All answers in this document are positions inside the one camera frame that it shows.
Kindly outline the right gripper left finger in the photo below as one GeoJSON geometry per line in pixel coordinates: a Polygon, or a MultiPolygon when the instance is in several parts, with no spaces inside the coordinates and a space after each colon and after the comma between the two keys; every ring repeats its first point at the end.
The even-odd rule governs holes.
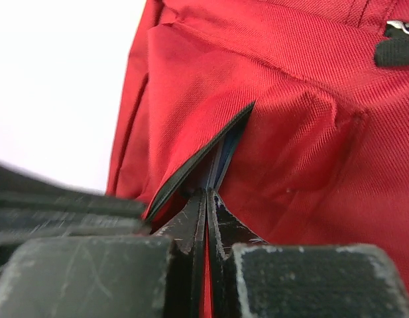
{"type": "Polygon", "coordinates": [[[204,193],[158,231],[32,238],[0,253],[0,317],[199,317],[204,193]]]}

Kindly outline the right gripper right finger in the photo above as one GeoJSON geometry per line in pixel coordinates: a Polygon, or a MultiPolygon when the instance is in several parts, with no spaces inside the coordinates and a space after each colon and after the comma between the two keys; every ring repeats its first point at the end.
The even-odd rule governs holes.
{"type": "Polygon", "coordinates": [[[214,317],[409,317],[409,295],[377,246],[273,245],[207,192],[214,317]]]}

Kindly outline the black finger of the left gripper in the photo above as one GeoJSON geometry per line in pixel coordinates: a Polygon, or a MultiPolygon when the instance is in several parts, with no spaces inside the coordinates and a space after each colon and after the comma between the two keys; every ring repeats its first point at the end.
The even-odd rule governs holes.
{"type": "Polygon", "coordinates": [[[146,234],[138,201],[57,187],[0,165],[0,253],[35,238],[146,234]]]}

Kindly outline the blue wallet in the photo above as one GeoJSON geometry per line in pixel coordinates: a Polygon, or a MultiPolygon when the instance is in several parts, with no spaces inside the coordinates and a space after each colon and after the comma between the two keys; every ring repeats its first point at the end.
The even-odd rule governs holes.
{"type": "Polygon", "coordinates": [[[200,183],[204,189],[218,190],[221,187],[241,135],[240,129],[231,129],[217,143],[210,157],[209,168],[205,171],[200,183]]]}

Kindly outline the red student backpack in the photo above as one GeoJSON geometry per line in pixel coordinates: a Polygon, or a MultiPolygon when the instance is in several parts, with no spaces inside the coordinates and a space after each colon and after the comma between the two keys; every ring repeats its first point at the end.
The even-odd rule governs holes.
{"type": "Polygon", "coordinates": [[[107,192],[156,232],[207,192],[273,245],[371,244],[409,295],[409,1],[147,1],[107,192]],[[217,143],[240,141],[218,190],[217,143]]]}

